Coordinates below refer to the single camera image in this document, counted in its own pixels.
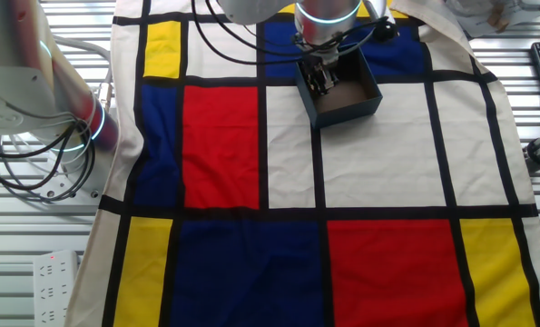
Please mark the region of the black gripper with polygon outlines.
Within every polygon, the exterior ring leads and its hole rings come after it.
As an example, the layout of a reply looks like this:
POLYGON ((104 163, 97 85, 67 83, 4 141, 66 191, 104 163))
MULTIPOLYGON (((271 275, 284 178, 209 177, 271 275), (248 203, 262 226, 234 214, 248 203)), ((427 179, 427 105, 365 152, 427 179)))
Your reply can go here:
POLYGON ((302 56, 302 67, 308 76, 311 90, 319 90, 319 95, 325 95, 339 82, 335 74, 338 65, 339 50, 336 47, 320 50, 302 56))

